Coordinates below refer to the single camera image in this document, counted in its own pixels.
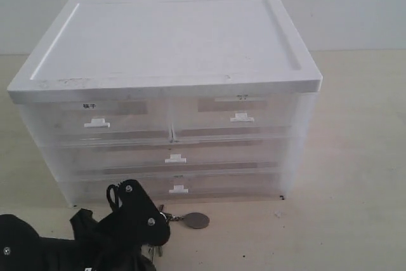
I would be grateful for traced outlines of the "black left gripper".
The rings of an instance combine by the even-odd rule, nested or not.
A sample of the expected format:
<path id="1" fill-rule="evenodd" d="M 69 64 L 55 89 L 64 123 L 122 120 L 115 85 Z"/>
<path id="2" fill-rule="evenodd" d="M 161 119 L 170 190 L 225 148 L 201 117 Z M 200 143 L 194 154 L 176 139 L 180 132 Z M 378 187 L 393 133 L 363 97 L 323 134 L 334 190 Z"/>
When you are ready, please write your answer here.
<path id="1" fill-rule="evenodd" d="M 109 185 L 110 214 L 97 221 L 89 209 L 70 219 L 74 239 L 84 249 L 85 270 L 155 270 L 143 246 L 163 246 L 171 229 L 137 180 Z"/>

